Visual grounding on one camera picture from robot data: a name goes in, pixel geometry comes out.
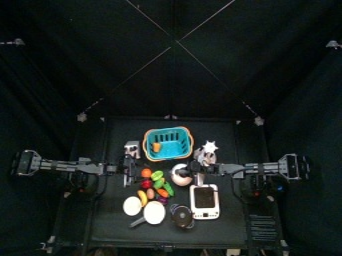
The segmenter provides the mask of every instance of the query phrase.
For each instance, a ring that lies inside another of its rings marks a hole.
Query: black curtain
[[[342,52],[331,51],[268,118],[271,157],[307,155],[310,180],[292,184],[283,226],[297,255],[342,255]]]
[[[12,157],[33,149],[45,158],[66,160],[74,128],[76,114],[20,47],[0,46],[1,255],[40,255],[33,249],[50,234],[58,200],[52,177],[8,177]]]

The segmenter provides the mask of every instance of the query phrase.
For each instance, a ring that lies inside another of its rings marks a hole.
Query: black backdrop
[[[227,3],[147,1],[141,11],[180,39]],[[26,46],[0,46],[0,250],[46,240],[57,205],[53,179],[8,181],[13,153],[33,148],[66,159],[76,114],[169,46],[129,8],[126,1],[1,2],[0,39],[21,37]],[[252,118],[247,100],[265,119],[272,160],[288,152],[312,159],[310,182],[281,204],[297,255],[342,254],[342,51],[324,48],[340,38],[340,17],[339,1],[236,1],[183,42],[219,81],[177,47],[89,112]]]

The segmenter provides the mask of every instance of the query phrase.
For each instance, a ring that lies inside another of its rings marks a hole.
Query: black table
[[[244,164],[268,161],[263,128],[256,126],[252,121],[159,120],[114,117],[96,118],[80,124],[72,160],[82,156],[98,162],[114,163],[124,153],[122,146],[126,141],[141,141],[145,131],[152,128],[176,126],[188,128],[195,141],[193,149],[200,147],[207,140],[216,142],[219,147],[216,151],[217,162]],[[187,163],[187,160],[149,162],[141,151],[139,162],[141,168],[143,164],[147,164],[152,170],[163,170],[167,180],[171,181],[168,177],[171,168],[177,163]],[[143,223],[134,228],[128,228],[129,223],[141,216],[141,212],[137,216],[126,216],[122,212],[122,202],[126,197],[136,195],[139,184],[122,188],[122,175],[120,174],[100,177],[98,182],[97,193],[101,196],[72,195],[61,199],[53,231],[56,247],[114,246],[171,250],[175,248],[247,249],[253,246],[255,243],[249,241],[252,237],[248,223],[249,218],[261,213],[248,212],[252,211],[252,208],[244,206],[233,197],[228,176],[205,175],[205,183],[217,185],[220,216],[215,220],[196,220],[192,229],[176,227],[168,211],[168,206],[173,203],[189,206],[188,186],[179,187],[171,181],[175,196],[165,206],[167,214],[161,224],[153,226]],[[261,208],[264,208],[267,216],[275,214],[275,226],[279,231],[280,225],[275,206],[268,205],[261,206]]]

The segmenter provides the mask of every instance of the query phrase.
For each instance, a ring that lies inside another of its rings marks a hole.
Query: small figurine
[[[219,148],[215,146],[215,141],[207,141],[205,145],[195,150],[193,159],[197,160],[201,166],[209,166],[216,163],[216,149]]]
[[[124,154],[130,155],[133,159],[140,159],[139,141],[128,141],[125,143]]]

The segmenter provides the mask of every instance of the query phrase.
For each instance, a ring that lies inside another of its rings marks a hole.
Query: teal basket
[[[151,129],[144,134],[143,150],[152,162],[188,157],[192,145],[192,136],[183,126]]]

